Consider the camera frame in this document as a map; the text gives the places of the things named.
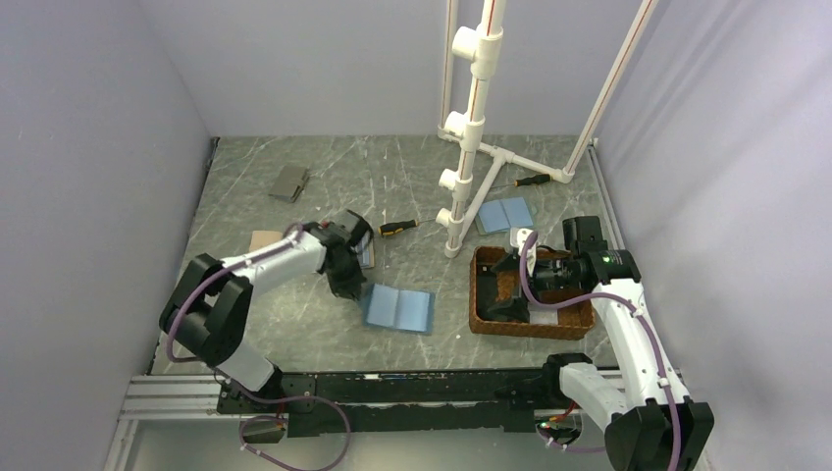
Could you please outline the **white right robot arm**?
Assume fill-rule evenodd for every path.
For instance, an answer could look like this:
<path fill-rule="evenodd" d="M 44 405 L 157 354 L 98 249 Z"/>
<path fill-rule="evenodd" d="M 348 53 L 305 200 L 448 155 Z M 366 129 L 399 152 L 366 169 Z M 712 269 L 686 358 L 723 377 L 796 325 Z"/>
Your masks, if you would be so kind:
<path fill-rule="evenodd" d="M 494 274 L 518 283 L 488 311 L 531 324 L 532 310 L 561 313 L 584 301 L 599 314 L 623 381 L 615 387 L 583 353 L 551 355 L 538 380 L 546 403 L 580 407 L 602 430 L 602 451 L 616 470 L 693 470 L 714 426 L 706 402 L 694 401 L 655 332 L 633 255 L 613 249 L 597 216 L 562 224 L 567 252 L 544 259 L 537 232 L 513 228 Z"/>

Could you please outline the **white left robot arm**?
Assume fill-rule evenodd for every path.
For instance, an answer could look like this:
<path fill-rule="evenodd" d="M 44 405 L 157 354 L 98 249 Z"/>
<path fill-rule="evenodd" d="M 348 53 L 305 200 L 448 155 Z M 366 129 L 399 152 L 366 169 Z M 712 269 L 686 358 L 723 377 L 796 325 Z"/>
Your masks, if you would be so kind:
<path fill-rule="evenodd" d="M 274 409 L 285 394 L 283 372 L 244 338 L 252 301 L 313 273 L 334 296 L 358 300 L 366 283 L 361 246 L 372 237 L 370 224 L 347 210 L 334 221 L 294 223 L 278 241 L 242 255 L 196 256 L 160 315 L 168 359 L 201 362 L 243 389 L 256 411 Z"/>

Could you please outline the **grey leather card holder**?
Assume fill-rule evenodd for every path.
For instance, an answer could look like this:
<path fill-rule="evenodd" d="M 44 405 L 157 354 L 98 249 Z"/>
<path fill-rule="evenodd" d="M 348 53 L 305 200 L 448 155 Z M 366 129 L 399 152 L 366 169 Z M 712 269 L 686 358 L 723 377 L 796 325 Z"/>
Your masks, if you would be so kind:
<path fill-rule="evenodd" d="M 293 203 L 306 187 L 309 169 L 297 165 L 285 165 L 281 168 L 268 194 L 281 201 Z"/>

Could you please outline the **tan card holder with cards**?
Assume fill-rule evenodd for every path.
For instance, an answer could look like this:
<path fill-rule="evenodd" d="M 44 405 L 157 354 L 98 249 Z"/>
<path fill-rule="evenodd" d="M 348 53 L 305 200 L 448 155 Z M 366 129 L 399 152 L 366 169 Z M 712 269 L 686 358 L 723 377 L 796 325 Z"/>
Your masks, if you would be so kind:
<path fill-rule="evenodd" d="M 278 231 L 253 231 L 251 233 L 248 251 L 256 251 L 268 245 L 276 243 L 284 238 L 284 234 Z M 357 246 L 358 261 L 362 269 L 370 269 L 375 266 L 374 242 L 371 234 L 365 234 Z"/>

